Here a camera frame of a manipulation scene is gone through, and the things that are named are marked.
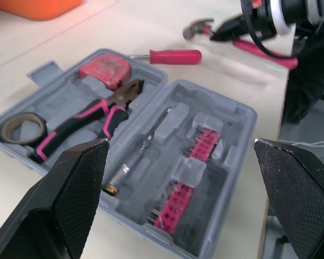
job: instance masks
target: tape roll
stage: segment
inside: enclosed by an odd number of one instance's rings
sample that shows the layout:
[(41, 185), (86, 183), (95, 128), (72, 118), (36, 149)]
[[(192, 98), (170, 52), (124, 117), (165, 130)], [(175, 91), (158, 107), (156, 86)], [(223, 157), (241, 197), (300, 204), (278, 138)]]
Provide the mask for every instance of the tape roll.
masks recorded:
[[(31, 121), (38, 125), (39, 132), (28, 140), (16, 140), (13, 132), (21, 127), (23, 122)], [(0, 129), (0, 139), (3, 143), (36, 147), (47, 136), (45, 121), (35, 113), (25, 112), (8, 119)]]

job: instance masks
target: screwdriver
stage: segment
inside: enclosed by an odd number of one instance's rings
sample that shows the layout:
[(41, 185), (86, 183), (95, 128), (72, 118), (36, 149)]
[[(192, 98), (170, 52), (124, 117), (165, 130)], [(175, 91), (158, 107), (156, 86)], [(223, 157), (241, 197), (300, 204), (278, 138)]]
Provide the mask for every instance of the screwdriver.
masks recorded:
[(171, 108), (168, 108), (163, 112), (157, 122), (153, 125), (152, 129), (149, 131), (147, 137), (145, 137), (140, 143), (138, 152), (135, 152), (128, 162), (123, 163), (120, 166), (113, 178), (106, 186), (104, 186), (104, 188), (102, 189), (103, 191), (112, 196), (116, 196), (119, 193), (123, 180), (126, 178), (127, 174), (140, 162), (145, 150), (147, 150), (151, 146), (156, 129), (171, 110)]
[(133, 59), (149, 59), (150, 64), (197, 65), (201, 62), (199, 50), (150, 50), (149, 55), (129, 55)]

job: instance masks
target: pink hammer handle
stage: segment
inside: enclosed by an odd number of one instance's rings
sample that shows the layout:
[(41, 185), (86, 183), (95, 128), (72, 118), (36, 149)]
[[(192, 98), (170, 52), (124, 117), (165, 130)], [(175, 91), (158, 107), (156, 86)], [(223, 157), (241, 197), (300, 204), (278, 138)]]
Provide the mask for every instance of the pink hammer handle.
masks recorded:
[(297, 58), (286, 58), (286, 59), (277, 59), (266, 55), (262, 52), (255, 44), (251, 42), (247, 42), (242, 39), (237, 39), (233, 41), (233, 45), (243, 51), (249, 52), (253, 55), (256, 55), (261, 58), (265, 58), (271, 60), (281, 66), (284, 66), (288, 69), (294, 69), (298, 66), (298, 59)]
[(199, 50), (150, 50), (150, 64), (197, 65), (200, 62)]

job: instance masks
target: pliers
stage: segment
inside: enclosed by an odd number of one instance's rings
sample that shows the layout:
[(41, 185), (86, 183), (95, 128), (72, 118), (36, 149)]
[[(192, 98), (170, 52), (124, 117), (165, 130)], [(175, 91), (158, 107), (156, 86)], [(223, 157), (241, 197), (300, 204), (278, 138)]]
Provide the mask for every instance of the pliers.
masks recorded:
[(240, 39), (241, 35), (247, 34), (245, 22), (240, 19), (231, 19), (219, 26), (216, 31), (212, 31), (213, 18), (200, 19), (192, 22), (184, 28), (183, 36), (185, 40), (191, 40), (196, 35), (205, 35), (213, 42), (233, 42), (233, 46), (246, 51), (252, 55), (268, 59), (288, 69), (294, 69), (298, 65), (298, 59), (277, 59), (266, 55), (254, 43)]
[(142, 92), (143, 84), (143, 80), (137, 79), (119, 87), (106, 99), (94, 100), (50, 133), (29, 158), (37, 163), (46, 161), (67, 137), (105, 116), (107, 118), (98, 138), (110, 139), (118, 125), (128, 119), (127, 106)]

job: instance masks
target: textured gripper pad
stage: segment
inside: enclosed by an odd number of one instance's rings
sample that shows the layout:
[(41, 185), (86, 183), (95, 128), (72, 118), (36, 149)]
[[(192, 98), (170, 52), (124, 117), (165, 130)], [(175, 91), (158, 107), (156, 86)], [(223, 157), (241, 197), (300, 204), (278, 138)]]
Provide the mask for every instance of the textured gripper pad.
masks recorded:
[(106, 157), (107, 145), (97, 145), (80, 157), (54, 202), (53, 212), (73, 259), (80, 258), (89, 235), (99, 202)]
[(269, 201), (295, 253), (314, 258), (324, 239), (324, 192), (292, 152), (258, 141), (254, 149)]

